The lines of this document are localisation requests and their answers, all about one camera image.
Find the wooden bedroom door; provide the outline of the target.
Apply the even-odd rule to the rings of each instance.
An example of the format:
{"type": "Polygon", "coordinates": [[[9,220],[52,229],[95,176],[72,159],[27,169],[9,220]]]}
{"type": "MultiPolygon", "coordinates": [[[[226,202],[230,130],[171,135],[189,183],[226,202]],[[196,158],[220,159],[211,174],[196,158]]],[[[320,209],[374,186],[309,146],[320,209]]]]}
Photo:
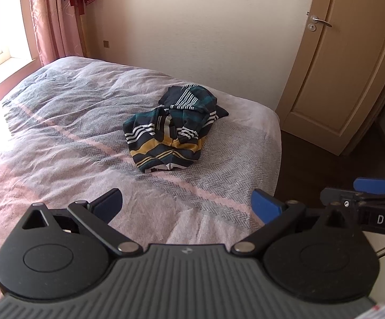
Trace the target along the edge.
{"type": "Polygon", "coordinates": [[[276,113],[282,130],[339,155],[385,88],[385,0],[312,0],[276,113]]]}

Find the striped knit sweater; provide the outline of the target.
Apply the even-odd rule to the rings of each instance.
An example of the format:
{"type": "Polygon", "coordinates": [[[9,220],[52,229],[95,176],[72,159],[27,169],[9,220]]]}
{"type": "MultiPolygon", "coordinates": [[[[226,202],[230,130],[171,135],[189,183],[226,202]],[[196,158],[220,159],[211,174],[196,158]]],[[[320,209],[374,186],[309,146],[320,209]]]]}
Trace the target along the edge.
{"type": "Polygon", "coordinates": [[[229,113],[206,88],[171,86],[158,107],[123,124],[129,153],[143,173],[185,169],[198,161],[212,125],[229,113]]]}

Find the pink window curtain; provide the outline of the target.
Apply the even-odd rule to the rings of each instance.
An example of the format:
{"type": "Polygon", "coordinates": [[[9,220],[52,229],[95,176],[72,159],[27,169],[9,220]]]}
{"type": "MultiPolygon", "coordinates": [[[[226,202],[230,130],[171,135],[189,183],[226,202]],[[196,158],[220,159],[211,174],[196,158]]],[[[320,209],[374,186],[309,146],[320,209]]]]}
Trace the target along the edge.
{"type": "Polygon", "coordinates": [[[29,0],[33,33],[41,65],[66,56],[85,56],[79,9],[69,0],[29,0]]]}

